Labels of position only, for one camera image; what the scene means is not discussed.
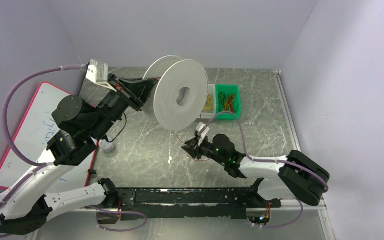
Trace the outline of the clear white plastic bin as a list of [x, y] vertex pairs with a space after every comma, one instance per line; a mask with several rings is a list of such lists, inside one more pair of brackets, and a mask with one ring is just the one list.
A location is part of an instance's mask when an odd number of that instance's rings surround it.
[[216, 85], [209, 84], [207, 99], [200, 113], [200, 119], [211, 119], [217, 113]]

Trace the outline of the grey perforated cable spool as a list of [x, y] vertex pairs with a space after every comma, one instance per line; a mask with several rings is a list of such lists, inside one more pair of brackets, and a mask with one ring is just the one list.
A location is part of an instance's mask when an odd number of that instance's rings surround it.
[[209, 81], [204, 66], [198, 61], [164, 56], [148, 68], [143, 78], [156, 78], [157, 83], [142, 111], [164, 129], [182, 130], [201, 116]]

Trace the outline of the green plastic bin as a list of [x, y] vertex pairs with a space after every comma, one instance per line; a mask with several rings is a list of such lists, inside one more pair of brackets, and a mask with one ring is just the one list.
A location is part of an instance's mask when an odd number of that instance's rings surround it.
[[238, 119], [242, 115], [242, 102], [240, 96], [240, 88], [233, 84], [216, 84], [216, 103], [219, 114], [223, 111], [233, 113]]

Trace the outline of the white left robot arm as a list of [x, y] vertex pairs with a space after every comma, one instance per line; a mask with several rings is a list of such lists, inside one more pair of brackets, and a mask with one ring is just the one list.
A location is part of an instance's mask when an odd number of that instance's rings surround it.
[[98, 105], [77, 95], [63, 98], [52, 113], [59, 131], [48, 141], [35, 166], [15, 184], [0, 193], [0, 238], [35, 232], [51, 219], [87, 208], [114, 219], [118, 213], [110, 207], [120, 205], [119, 191], [108, 178], [61, 193], [48, 193], [63, 175], [79, 166], [107, 140], [108, 131], [121, 120], [126, 110], [141, 111], [159, 79], [124, 79], [108, 76], [109, 92]]

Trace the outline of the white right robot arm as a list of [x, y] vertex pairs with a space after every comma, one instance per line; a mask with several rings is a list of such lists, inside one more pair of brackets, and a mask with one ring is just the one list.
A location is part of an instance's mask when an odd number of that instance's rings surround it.
[[255, 178], [256, 193], [266, 201], [295, 198], [317, 206], [330, 179], [327, 170], [298, 150], [278, 157], [247, 156], [224, 134], [212, 141], [196, 135], [181, 148], [195, 160], [215, 161], [233, 178]]

